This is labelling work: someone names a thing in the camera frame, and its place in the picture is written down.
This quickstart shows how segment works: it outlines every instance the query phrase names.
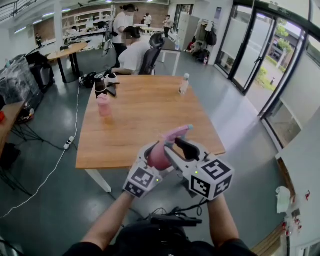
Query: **ceiling light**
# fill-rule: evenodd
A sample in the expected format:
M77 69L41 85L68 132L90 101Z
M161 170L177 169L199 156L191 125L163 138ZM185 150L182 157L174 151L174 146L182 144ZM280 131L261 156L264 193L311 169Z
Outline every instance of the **ceiling light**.
M54 12L50 12L50 13L47 13L45 15L42 16L42 18L45 18L45 17L48 17L48 16L51 16L51 15L54 15L55 13Z
M27 27L25 26L24 28L21 28L21 29L19 29L19 30L17 30L16 32L14 32L15 34L16 33L19 33L19 32L21 32L22 30L25 30Z
M37 20L37 21L35 21L34 23L32 23L33 25L36 25L36 24L38 24L38 23L40 23L40 22L42 22L43 20L42 19L39 19L39 20Z

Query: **pink bottle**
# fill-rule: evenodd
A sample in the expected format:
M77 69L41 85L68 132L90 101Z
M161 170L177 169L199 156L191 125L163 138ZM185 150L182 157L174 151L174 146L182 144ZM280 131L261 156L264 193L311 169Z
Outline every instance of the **pink bottle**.
M169 131L168 133L162 135L164 141L160 141L151 151L148 156L148 165L150 167L155 167L159 171L163 171L171 166L170 161L165 155L165 145L168 147L173 147L175 144L175 139L177 137L186 136L189 130L194 127L192 124L184 125Z
M106 94L100 94L96 99L99 106L99 113L102 117L107 117L111 115L110 97Z

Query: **white t-shirt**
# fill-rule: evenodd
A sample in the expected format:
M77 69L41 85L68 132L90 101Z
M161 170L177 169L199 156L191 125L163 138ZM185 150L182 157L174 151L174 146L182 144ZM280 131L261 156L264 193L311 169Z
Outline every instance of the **white t-shirt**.
M150 25L151 21L152 21L152 17L150 14L149 14L149 16L144 16L144 24Z
M118 29L120 27L127 28L128 26L129 25L128 25L128 20L127 20L126 14L122 11L115 17L114 22L113 22L113 31L118 34L117 36L114 36L112 38L113 43L115 43L115 44L122 44L123 43L122 33L120 33Z
M120 68L132 70L133 75L139 75L145 54L150 48L149 42L143 40L133 43L119 56Z

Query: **table leg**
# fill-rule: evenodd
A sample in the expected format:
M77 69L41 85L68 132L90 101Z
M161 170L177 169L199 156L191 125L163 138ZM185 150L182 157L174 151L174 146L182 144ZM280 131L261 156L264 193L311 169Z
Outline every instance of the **table leg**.
M165 62L165 59L166 59L166 52L164 51L163 53L162 53L162 63L164 63Z
M62 67L62 63L61 63L61 59L58 58L58 64L59 64L59 68L60 68L60 72L61 72L61 76L62 76L62 81L66 84L67 80L65 77L65 73L64 73L64 68Z
M80 70L79 70L79 66L78 66L78 59L77 59L77 54L76 53L73 54L73 59L74 59L75 72L76 72L76 75L79 78L79 77L81 77L81 75L80 75Z
M76 75L77 73L76 73L76 68L75 68L74 57L72 54L69 57L70 57L70 61L71 61L72 72Z
M173 74L172 74L173 76L176 75L179 58L180 58L180 52L178 52L175 57L175 63L174 63Z
M107 192L107 193L111 192L111 187L104 180L104 178L101 176L101 174L99 173L98 170L96 170L96 169L85 169L85 171L91 176L92 179L94 179L94 181L96 183L98 183L100 185L101 188L103 188L103 190L105 192Z

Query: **person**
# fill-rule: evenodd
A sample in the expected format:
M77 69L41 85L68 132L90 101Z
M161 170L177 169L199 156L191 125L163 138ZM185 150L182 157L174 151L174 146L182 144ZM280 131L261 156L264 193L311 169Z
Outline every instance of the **person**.
M39 49L42 48L42 43L41 43L42 38L38 33L35 34L35 40L36 40L36 43L37 43Z
M128 48L119 56L120 67L107 70L106 74L138 75L144 61L145 54L150 50L148 41L141 39L140 27L128 26L123 31L123 41Z
M170 15L165 16L164 24L164 37L169 37L169 31L173 25L173 22L170 20Z
M122 7L122 12L120 12L114 19L113 22L113 38L112 43L116 53L114 68L119 68L119 56L127 49L123 44L123 32L126 27L129 26L127 16L133 16L135 11L135 6L133 4L127 4Z
M149 15L149 13L147 13L144 16L144 24L148 25L148 27L150 28L151 27L151 21L152 21L152 17L151 17L151 15Z
M180 227L170 226L160 230L159 225L145 221L123 228L115 244L110 245L133 201L134 196L124 191L97 219L81 242L74 244L64 256L255 256L239 239L223 194L207 203L208 228L214 247L203 241L190 242Z

